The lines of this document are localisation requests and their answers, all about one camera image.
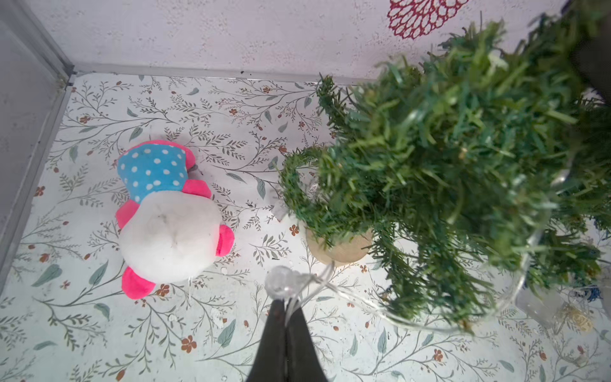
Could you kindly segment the clear string light battery box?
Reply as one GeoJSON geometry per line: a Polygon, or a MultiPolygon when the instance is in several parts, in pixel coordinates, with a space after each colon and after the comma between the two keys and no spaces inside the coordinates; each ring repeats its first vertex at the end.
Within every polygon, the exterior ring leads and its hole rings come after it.
{"type": "Polygon", "coordinates": [[[556,290],[523,288],[516,296],[516,307],[544,329],[560,328],[568,306],[556,290]]]}

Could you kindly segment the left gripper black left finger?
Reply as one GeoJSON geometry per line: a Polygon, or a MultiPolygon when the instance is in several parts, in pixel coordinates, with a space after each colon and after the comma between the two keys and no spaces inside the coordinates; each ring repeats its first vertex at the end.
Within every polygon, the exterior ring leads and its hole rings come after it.
{"type": "Polygon", "coordinates": [[[283,300],[273,301],[246,382],[284,382],[286,380],[285,321],[285,302],[283,300]]]}

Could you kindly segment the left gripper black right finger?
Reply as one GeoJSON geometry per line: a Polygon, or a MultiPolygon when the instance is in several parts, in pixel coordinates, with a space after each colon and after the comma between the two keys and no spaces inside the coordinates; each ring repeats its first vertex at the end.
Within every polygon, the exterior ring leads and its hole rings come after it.
{"type": "Polygon", "coordinates": [[[327,382],[301,308],[292,313],[286,328],[286,380],[327,382]]]}

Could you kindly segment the pink white plush toy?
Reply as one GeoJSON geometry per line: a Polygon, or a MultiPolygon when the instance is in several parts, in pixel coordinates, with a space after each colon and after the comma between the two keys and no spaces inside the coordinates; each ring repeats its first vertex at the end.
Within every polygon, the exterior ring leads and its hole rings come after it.
{"type": "Polygon", "coordinates": [[[233,249],[235,233],[208,184],[189,177],[195,164],[189,148],[164,140],[138,144],[118,160],[129,194],[116,220],[127,265],[122,290],[130,299],[194,278],[233,249]]]}

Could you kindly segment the small green christmas tree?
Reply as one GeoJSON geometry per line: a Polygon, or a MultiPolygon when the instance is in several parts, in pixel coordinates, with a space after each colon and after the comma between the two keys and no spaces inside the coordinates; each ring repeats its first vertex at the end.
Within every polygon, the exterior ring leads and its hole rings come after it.
{"type": "Polygon", "coordinates": [[[471,25],[420,66],[386,63],[319,104],[336,142],[286,156],[291,213],[325,247],[372,234],[387,286],[365,307],[398,325],[434,315],[468,332],[499,309],[496,286],[585,286],[602,256],[583,235],[610,228],[608,1],[543,15],[512,52],[504,25],[471,25]]]}

